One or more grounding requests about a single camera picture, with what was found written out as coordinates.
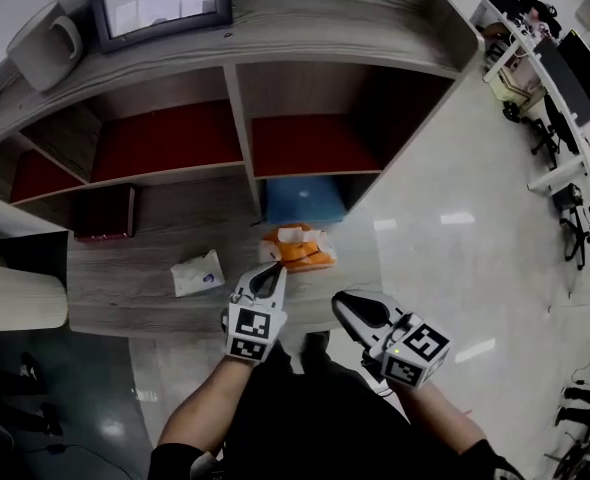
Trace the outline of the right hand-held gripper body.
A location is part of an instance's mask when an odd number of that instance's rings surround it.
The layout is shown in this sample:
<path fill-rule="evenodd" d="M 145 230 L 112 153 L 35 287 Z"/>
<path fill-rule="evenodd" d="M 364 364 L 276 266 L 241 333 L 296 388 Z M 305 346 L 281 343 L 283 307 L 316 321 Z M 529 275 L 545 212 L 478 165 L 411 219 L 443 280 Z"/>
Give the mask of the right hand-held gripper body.
<path fill-rule="evenodd" d="M 378 382 L 419 389 L 444 363 L 450 346 L 440 329 L 409 312 L 364 350 L 362 366 Z"/>

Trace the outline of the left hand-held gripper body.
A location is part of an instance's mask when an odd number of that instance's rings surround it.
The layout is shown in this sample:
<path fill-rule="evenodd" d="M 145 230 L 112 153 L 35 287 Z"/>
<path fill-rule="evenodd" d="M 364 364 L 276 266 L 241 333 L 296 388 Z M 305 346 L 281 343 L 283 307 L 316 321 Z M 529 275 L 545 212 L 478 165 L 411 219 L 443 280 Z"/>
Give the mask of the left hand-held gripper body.
<path fill-rule="evenodd" d="M 283 310 L 230 303 L 223 318 L 226 355 L 255 364 L 264 362 L 286 321 Z"/>

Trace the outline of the orange tissues pack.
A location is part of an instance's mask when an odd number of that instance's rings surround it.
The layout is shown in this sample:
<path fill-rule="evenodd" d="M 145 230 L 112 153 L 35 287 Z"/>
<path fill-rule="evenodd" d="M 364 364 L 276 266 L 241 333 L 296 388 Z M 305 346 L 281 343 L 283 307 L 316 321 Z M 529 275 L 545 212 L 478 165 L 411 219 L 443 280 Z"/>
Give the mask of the orange tissues pack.
<path fill-rule="evenodd" d="M 327 232 L 304 223 L 267 233 L 259 244 L 258 257 L 261 263 L 280 263 L 289 273 L 326 269 L 337 263 Z"/>

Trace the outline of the white tissues pack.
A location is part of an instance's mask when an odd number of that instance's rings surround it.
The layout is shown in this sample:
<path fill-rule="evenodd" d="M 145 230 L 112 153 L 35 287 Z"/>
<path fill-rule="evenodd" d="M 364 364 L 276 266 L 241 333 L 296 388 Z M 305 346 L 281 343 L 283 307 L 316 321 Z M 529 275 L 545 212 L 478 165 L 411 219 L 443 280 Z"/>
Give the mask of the white tissues pack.
<path fill-rule="evenodd" d="M 194 257 L 171 269 L 174 292 L 177 298 L 193 295 L 225 284 L 219 257 L 215 249 Z"/>

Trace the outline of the grey wooden desk with hutch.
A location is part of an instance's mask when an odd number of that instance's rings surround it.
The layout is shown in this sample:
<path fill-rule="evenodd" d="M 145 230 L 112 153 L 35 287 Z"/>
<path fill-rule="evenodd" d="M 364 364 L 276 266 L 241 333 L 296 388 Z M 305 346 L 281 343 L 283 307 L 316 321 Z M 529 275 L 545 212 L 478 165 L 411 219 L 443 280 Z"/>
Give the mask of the grey wooden desk with hutch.
<path fill-rule="evenodd" d="M 38 92 L 6 48 L 55 1 L 84 52 Z M 73 231 L 86 190 L 236 178 L 262 222 L 268 179 L 328 176 L 345 218 L 483 46 L 451 0 L 232 0 L 232 18 L 104 53 L 90 0 L 0 0 L 0 200 Z"/>

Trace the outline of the person's right forearm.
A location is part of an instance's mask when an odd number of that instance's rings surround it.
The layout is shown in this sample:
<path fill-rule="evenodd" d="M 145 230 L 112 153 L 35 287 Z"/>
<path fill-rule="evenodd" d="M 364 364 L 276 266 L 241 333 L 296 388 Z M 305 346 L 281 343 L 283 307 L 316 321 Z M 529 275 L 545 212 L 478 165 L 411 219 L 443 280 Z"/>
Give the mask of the person's right forearm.
<path fill-rule="evenodd" d="M 482 429 L 430 381 L 419 388 L 390 383 L 410 423 L 461 455 L 486 439 Z"/>

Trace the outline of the person's left forearm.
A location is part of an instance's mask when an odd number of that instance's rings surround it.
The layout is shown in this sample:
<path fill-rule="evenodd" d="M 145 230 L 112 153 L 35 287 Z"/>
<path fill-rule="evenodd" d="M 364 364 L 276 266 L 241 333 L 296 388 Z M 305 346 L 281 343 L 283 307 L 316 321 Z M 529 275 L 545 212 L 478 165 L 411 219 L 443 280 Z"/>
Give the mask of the person's left forearm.
<path fill-rule="evenodd" d="M 224 356 L 171 414 L 158 445 L 182 444 L 216 455 L 223 446 L 254 364 Z"/>

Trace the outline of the white office desk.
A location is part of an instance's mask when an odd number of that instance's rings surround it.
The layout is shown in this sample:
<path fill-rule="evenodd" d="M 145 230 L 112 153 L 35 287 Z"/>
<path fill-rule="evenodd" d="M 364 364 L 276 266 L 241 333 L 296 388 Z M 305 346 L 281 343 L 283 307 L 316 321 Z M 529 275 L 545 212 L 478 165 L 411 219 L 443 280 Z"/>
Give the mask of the white office desk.
<path fill-rule="evenodd" d="M 570 112 L 555 84 L 540 63 L 539 56 L 534 52 L 538 43 L 535 43 L 533 40 L 522 35 L 518 27 L 509 20 L 507 15 L 501 13 L 489 0 L 482 0 L 474 15 L 478 17 L 484 11 L 488 11 L 495 15 L 500 22 L 507 27 L 509 33 L 515 37 L 514 43 L 510 45 L 500 60 L 498 60 L 486 73 L 484 80 L 489 81 L 490 78 L 499 71 L 500 67 L 508 62 L 508 58 L 513 55 L 514 52 L 518 49 L 523 49 L 526 53 L 526 58 L 537 74 L 542 86 L 546 89 L 547 94 L 551 96 L 558 111 L 564 116 L 568 123 L 579 148 L 578 155 L 562 162 L 556 169 L 531 180 L 527 184 L 528 190 L 551 197 L 553 194 L 559 192 L 564 184 L 569 183 L 578 177 L 584 177 L 586 181 L 582 188 L 582 194 L 584 196 L 584 201 L 590 204 L 590 142 L 585 135 L 586 125 L 583 127 L 577 126 L 575 115 Z"/>

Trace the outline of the grey desk divider panel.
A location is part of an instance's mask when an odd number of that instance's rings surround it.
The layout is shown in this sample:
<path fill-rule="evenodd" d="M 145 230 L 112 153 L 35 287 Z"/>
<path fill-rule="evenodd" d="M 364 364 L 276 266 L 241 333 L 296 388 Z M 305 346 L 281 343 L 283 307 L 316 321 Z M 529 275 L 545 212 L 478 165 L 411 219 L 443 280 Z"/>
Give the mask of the grey desk divider panel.
<path fill-rule="evenodd" d="M 590 122 L 590 101 L 579 80 L 550 39 L 542 39 L 534 52 L 564 99 L 570 112 L 575 115 L 578 127 Z"/>

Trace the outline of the person's black clothing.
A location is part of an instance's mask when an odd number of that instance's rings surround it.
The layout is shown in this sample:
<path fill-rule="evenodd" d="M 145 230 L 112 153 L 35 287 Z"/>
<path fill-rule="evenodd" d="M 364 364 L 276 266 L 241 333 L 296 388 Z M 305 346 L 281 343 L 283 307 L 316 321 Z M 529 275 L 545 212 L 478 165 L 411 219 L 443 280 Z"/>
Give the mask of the person's black clothing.
<path fill-rule="evenodd" d="M 301 373 L 275 345 L 220 451 L 157 444 L 147 480 L 524 480 L 487 437 L 459 455 L 411 424 L 394 392 L 391 404 L 330 358 L 329 339 L 306 335 Z"/>

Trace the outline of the dark red book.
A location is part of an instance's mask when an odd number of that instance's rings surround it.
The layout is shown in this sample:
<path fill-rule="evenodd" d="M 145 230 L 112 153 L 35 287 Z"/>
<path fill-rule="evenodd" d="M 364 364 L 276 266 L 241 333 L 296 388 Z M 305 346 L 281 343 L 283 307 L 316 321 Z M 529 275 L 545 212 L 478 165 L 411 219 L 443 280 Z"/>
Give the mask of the dark red book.
<path fill-rule="evenodd" d="M 95 242 L 133 237 L 135 202 L 131 184 L 84 191 L 74 205 L 74 238 Z"/>

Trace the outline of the black office chair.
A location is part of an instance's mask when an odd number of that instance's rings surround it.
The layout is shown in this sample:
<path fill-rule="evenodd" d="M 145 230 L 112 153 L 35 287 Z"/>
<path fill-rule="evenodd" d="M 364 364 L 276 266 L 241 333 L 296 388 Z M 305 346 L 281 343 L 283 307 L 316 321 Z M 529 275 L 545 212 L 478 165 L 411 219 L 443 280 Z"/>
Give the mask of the black office chair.
<path fill-rule="evenodd" d="M 566 144 L 567 149 L 574 155 L 579 154 L 579 148 L 568 123 L 558 111 L 549 94 L 544 96 L 544 105 L 550 121 L 549 126 L 545 126 L 541 118 L 532 120 L 528 117 L 523 117 L 521 122 L 528 124 L 540 137 L 539 143 L 531 149 L 531 154 L 536 155 L 542 147 L 545 147 L 551 162 L 549 170 L 552 171 L 558 167 L 556 155 L 560 151 L 560 144 L 562 142 Z"/>
<path fill-rule="evenodd" d="M 572 248 L 565 246 L 564 259 L 571 262 L 579 256 L 577 269 L 581 271 L 586 264 L 586 246 L 590 245 L 590 205 L 584 206 L 581 189 L 569 183 L 553 196 L 554 205 L 560 212 L 559 224 L 570 232 Z"/>

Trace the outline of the white round vanity table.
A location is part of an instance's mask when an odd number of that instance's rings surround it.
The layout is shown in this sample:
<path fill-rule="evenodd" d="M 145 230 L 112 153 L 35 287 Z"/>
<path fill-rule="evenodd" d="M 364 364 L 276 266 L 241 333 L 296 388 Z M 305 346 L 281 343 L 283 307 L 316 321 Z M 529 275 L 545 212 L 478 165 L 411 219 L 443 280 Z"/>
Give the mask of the white round vanity table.
<path fill-rule="evenodd" d="M 62 228 L 0 200 L 0 240 Z M 11 269 L 0 258 L 0 332 L 52 329 L 68 318 L 64 285 L 52 275 Z"/>

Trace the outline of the black framed deer picture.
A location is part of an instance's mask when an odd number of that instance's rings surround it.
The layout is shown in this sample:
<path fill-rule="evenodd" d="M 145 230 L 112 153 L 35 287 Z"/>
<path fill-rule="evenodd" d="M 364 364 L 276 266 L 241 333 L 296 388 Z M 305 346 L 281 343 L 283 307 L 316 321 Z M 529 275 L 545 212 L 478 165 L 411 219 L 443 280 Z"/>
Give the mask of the black framed deer picture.
<path fill-rule="evenodd" d="M 233 21 L 232 0 L 90 0 L 90 4 L 104 53 Z"/>

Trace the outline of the white mug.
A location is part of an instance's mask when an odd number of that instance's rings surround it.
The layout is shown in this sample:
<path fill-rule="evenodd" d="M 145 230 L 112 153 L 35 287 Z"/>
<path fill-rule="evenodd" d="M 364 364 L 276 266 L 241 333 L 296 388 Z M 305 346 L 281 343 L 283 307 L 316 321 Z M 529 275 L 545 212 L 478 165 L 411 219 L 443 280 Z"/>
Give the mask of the white mug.
<path fill-rule="evenodd" d="M 38 11 L 12 38 L 7 57 L 38 92 L 63 81 L 82 58 L 79 30 L 55 1 Z"/>

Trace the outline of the large black monitor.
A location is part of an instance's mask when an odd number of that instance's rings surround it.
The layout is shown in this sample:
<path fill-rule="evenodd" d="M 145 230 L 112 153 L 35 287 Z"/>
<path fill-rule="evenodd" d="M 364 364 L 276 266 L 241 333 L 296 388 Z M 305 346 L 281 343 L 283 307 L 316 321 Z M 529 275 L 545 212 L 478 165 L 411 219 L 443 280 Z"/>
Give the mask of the large black monitor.
<path fill-rule="evenodd" d="M 571 29 L 559 42 L 557 49 L 590 101 L 590 48 Z"/>

